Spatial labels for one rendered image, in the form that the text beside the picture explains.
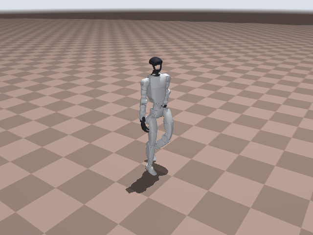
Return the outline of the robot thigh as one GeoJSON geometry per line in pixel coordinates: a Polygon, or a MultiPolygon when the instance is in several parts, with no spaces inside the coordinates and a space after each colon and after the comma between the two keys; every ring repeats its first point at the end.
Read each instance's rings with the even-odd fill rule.
{"type": "Polygon", "coordinates": [[[168,108],[163,109],[164,111],[162,116],[164,117],[163,124],[166,133],[163,134],[161,138],[164,142],[168,142],[171,139],[173,133],[173,118],[170,109],[168,108]]]}
{"type": "Polygon", "coordinates": [[[157,139],[157,120],[154,116],[154,114],[150,113],[148,116],[145,117],[145,123],[149,125],[147,131],[150,131],[148,133],[149,137],[149,146],[152,148],[152,146],[155,147],[156,145],[156,139],[157,139]]]}

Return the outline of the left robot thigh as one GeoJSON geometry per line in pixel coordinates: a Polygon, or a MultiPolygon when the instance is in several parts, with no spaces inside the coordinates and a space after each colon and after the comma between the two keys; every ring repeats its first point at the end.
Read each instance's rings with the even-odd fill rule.
{"type": "Polygon", "coordinates": [[[161,138],[164,142],[168,142],[171,139],[173,133],[173,118],[170,109],[168,108],[163,109],[164,111],[162,116],[164,117],[163,124],[166,133],[163,134],[161,138]]]}

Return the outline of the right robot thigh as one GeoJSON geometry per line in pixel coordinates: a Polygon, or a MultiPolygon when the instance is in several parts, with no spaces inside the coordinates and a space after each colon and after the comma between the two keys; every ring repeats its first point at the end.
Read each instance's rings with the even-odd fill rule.
{"type": "Polygon", "coordinates": [[[152,146],[155,147],[156,145],[156,139],[157,139],[157,120],[154,116],[154,114],[150,113],[148,116],[145,117],[145,123],[149,125],[147,131],[150,131],[148,133],[149,137],[149,146],[152,148],[152,146]]]}

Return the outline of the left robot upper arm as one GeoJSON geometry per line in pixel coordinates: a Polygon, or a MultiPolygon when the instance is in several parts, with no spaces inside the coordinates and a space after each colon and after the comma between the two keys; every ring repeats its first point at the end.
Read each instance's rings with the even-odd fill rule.
{"type": "Polygon", "coordinates": [[[168,89],[171,77],[166,73],[164,73],[164,75],[166,76],[166,96],[168,96],[171,93],[170,89],[168,89]]]}

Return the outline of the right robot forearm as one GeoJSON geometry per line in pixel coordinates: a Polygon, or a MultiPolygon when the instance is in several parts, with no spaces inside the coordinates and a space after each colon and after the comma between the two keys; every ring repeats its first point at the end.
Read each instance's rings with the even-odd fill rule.
{"type": "Polygon", "coordinates": [[[145,117],[146,115],[146,105],[145,104],[141,104],[141,99],[140,99],[140,116],[139,119],[142,121],[142,117],[145,117]]]}

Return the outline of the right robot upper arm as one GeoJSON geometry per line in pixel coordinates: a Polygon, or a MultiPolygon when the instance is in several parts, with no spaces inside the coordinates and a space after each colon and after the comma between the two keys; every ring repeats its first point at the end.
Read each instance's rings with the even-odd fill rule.
{"type": "Polygon", "coordinates": [[[142,79],[140,81],[140,85],[141,85],[141,104],[147,104],[148,99],[146,98],[146,96],[148,86],[150,85],[150,78],[142,79]]]}

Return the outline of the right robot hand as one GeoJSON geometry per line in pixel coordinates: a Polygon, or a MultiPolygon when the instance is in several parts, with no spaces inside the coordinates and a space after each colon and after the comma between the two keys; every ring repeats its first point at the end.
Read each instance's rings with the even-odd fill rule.
{"type": "Polygon", "coordinates": [[[145,124],[145,117],[142,117],[142,121],[140,120],[140,122],[141,122],[142,130],[149,133],[150,131],[147,131],[149,129],[146,127],[146,124],[145,124]]]}

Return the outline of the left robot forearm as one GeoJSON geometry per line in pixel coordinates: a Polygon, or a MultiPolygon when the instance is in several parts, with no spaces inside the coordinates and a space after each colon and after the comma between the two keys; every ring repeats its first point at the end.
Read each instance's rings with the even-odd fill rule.
{"type": "Polygon", "coordinates": [[[169,95],[165,96],[165,100],[162,102],[162,106],[167,105],[168,98],[169,98],[169,95]]]}

